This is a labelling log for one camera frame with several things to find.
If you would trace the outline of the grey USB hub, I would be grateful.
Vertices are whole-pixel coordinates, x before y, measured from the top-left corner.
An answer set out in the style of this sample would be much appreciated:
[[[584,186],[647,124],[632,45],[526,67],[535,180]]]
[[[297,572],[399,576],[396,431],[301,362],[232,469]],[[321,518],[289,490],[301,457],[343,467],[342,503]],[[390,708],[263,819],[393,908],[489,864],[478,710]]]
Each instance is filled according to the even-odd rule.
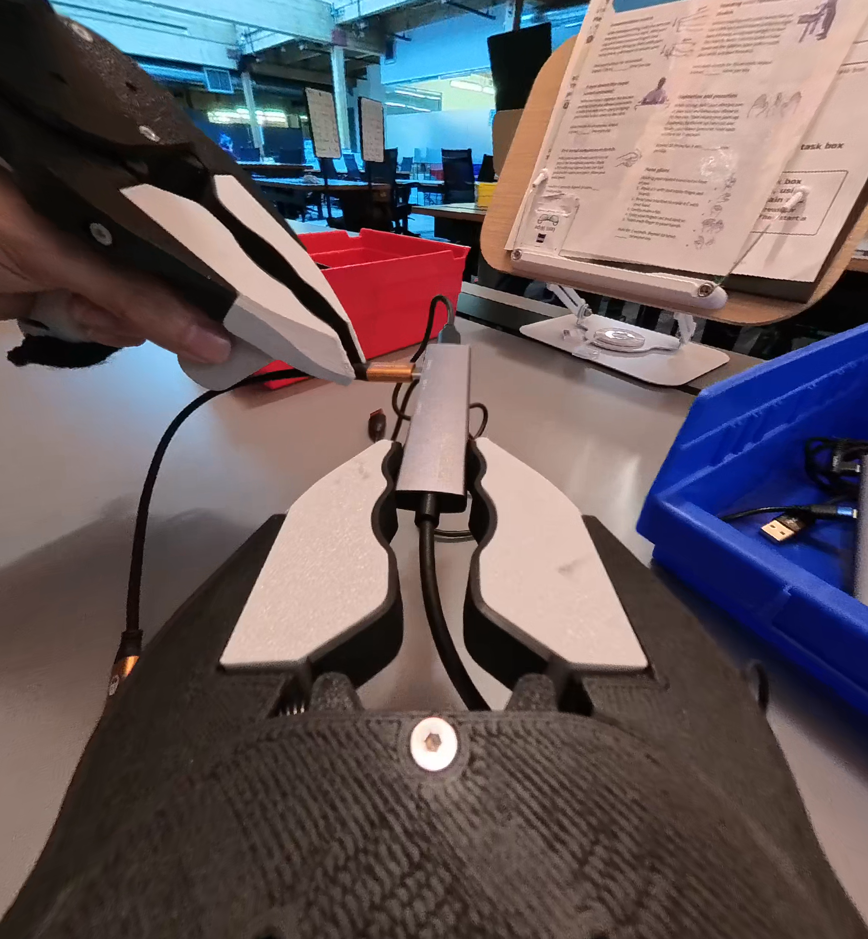
[[[464,510],[469,394],[469,349],[429,346],[395,489],[399,509],[418,512],[432,496],[439,513]]]

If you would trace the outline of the black monitor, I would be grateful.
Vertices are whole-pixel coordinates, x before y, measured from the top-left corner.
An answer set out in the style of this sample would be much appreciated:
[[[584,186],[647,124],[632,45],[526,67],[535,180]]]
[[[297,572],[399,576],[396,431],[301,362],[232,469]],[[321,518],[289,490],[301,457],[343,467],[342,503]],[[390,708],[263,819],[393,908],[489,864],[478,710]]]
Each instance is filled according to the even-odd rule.
[[[552,53],[552,25],[540,22],[492,35],[487,39],[487,50],[496,111],[521,110]]]

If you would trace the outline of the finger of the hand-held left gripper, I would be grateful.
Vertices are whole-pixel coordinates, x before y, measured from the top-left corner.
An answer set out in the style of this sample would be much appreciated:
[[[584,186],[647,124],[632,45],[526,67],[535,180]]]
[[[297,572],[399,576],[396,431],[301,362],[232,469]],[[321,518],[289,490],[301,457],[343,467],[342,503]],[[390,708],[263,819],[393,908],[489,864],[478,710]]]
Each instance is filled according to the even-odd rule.
[[[240,275],[240,293],[263,310],[280,335],[287,360],[317,369],[363,369],[351,321],[323,271],[294,232],[231,175],[212,178],[215,216],[254,265]]]
[[[321,380],[356,380],[357,337],[333,289],[302,245],[238,182],[213,183],[211,207],[149,184],[122,194],[236,294],[222,321],[229,359],[200,365],[180,358],[192,381],[233,386],[275,360]],[[263,245],[287,264],[287,274],[268,272],[240,244],[233,228],[250,233],[248,221],[265,222]]]

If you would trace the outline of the black office chair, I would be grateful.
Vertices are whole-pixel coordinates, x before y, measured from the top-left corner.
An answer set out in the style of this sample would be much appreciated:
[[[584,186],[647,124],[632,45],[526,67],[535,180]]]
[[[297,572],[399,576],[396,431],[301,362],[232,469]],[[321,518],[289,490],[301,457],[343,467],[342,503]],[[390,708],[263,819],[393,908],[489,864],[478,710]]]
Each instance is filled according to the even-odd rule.
[[[474,204],[475,173],[470,148],[442,148],[442,204]]]

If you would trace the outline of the cardboard box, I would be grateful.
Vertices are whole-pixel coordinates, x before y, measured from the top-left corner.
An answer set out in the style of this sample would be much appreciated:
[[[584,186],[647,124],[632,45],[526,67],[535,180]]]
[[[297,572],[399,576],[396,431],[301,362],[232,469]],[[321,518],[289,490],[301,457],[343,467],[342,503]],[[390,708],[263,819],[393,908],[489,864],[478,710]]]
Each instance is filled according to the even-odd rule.
[[[497,179],[510,152],[522,113],[523,109],[497,110],[492,118],[492,158]]]

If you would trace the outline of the black braided cable copper plug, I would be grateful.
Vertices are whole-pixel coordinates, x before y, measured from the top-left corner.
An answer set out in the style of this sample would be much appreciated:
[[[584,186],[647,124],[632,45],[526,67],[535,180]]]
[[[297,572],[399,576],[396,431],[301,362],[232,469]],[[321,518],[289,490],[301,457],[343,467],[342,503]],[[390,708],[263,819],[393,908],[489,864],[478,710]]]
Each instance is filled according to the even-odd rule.
[[[164,431],[151,458],[137,504],[126,596],[125,627],[121,632],[118,649],[111,666],[107,699],[111,699],[126,682],[143,651],[144,633],[140,626],[140,614],[149,508],[162,460],[174,435],[196,410],[223,394],[254,385],[307,378],[308,375],[298,369],[265,368],[223,390],[207,391],[201,394],[184,407]],[[403,605],[400,597],[395,595],[392,603],[383,604],[381,615],[370,617],[367,628],[361,635],[351,637],[332,651],[317,658],[312,664],[312,672],[313,674],[343,673],[354,686],[360,687],[393,661],[400,650],[403,637]]]

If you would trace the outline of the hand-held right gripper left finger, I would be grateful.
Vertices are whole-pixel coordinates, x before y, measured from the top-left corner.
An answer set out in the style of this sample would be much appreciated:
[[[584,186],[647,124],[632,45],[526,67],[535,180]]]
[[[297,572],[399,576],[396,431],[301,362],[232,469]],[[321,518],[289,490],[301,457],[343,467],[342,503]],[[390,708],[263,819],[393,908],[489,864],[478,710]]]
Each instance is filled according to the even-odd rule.
[[[227,641],[225,671],[381,672],[404,616],[392,541],[401,444],[382,440],[291,506]]]

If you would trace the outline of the person's left hand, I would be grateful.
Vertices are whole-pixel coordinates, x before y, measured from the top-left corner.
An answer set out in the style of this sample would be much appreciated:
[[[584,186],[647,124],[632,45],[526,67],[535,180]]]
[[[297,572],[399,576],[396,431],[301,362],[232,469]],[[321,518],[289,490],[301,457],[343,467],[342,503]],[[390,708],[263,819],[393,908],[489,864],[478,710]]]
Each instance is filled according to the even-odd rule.
[[[28,319],[39,295],[66,296],[67,322],[84,341],[146,342],[203,364],[226,361],[225,330],[158,278],[112,264],[40,217],[0,165],[0,321]]]

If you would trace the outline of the grey desk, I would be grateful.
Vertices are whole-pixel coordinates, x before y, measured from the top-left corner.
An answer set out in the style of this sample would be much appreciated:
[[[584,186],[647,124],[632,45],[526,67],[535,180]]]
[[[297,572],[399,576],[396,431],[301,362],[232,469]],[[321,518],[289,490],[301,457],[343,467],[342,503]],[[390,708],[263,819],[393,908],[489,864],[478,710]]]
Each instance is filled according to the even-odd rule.
[[[459,321],[487,435],[641,560],[643,500],[694,398]],[[200,390],[155,346],[79,371],[17,369],[0,324],[0,918],[36,862],[99,719],[124,624],[136,500],[170,420]],[[270,514],[368,445],[385,385],[227,395],[178,431],[146,540],[152,636]],[[770,726],[817,836],[868,922],[868,721],[664,575],[738,669],[767,669]]]

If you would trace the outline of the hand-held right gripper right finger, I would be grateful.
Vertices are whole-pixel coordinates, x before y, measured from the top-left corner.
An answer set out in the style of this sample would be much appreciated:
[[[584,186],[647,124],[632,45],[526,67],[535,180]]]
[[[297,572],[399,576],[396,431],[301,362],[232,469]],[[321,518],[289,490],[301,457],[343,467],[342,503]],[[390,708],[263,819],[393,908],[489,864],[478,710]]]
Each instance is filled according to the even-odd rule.
[[[488,672],[644,672],[635,629],[580,510],[487,438],[470,444],[465,642]]]

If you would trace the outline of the red plastic bin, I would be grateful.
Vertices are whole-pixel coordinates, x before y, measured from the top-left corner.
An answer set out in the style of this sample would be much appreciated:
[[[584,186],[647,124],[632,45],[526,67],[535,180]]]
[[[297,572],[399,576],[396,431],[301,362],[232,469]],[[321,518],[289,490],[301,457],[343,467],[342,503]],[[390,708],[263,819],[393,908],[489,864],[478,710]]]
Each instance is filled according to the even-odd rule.
[[[274,248],[252,234],[240,245],[279,280],[291,266],[291,254],[306,251],[345,310],[366,359],[421,342],[432,300],[442,296],[456,304],[469,251],[452,242],[374,229],[323,230],[284,241],[284,247]]]

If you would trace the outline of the printed instruction sheet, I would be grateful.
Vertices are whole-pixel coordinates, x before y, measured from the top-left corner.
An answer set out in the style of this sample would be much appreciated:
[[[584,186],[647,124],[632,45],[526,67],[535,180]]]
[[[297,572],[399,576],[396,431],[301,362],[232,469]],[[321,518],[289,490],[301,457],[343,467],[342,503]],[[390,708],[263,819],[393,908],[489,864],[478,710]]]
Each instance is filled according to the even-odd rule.
[[[868,21],[728,278],[736,291],[807,300],[868,203]]]
[[[730,273],[868,1],[606,2],[509,246]]]

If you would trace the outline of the white board on stand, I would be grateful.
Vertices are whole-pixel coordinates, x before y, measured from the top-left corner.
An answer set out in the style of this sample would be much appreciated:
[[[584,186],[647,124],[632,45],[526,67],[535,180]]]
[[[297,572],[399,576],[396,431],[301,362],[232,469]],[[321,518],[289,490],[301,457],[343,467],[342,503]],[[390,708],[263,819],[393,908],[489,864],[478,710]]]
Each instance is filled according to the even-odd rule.
[[[358,97],[359,151],[363,162],[385,160],[385,114],[382,101]]]
[[[334,94],[314,87],[306,87],[304,91],[315,157],[341,158],[342,146]]]

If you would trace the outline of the wooden table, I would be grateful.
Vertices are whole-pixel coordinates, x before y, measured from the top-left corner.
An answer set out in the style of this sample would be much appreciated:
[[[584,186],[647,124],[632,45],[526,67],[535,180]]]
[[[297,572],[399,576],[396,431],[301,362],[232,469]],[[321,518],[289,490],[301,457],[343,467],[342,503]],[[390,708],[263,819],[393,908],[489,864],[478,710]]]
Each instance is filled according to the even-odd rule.
[[[474,225],[482,225],[487,216],[487,209],[475,203],[412,205],[410,210],[412,215]]]

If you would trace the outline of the white stand base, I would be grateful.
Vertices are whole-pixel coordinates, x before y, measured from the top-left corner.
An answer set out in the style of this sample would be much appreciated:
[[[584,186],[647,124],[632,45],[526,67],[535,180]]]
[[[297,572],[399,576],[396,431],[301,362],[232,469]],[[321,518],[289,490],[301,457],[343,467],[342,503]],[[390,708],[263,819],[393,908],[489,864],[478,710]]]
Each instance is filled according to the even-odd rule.
[[[666,335],[593,313],[573,288],[548,289],[565,314],[526,324],[519,333],[573,358],[664,388],[684,387],[730,362],[727,352],[695,342],[690,313],[674,313],[678,333]]]

